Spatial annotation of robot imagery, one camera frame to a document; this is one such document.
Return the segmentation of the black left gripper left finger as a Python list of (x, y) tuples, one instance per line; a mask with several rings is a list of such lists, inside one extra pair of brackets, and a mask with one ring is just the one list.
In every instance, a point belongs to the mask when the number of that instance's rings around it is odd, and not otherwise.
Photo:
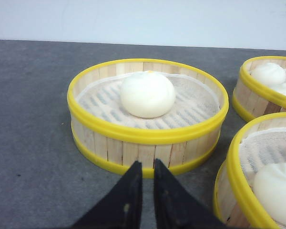
[(135, 161), (116, 185), (73, 225), (73, 229), (138, 229), (143, 202), (142, 164)]

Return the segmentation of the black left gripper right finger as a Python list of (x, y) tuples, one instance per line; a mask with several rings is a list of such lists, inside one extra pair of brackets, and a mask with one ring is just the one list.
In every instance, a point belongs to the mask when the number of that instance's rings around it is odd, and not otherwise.
[(153, 198), (158, 229), (225, 228), (183, 188), (160, 159), (156, 159), (154, 164)]

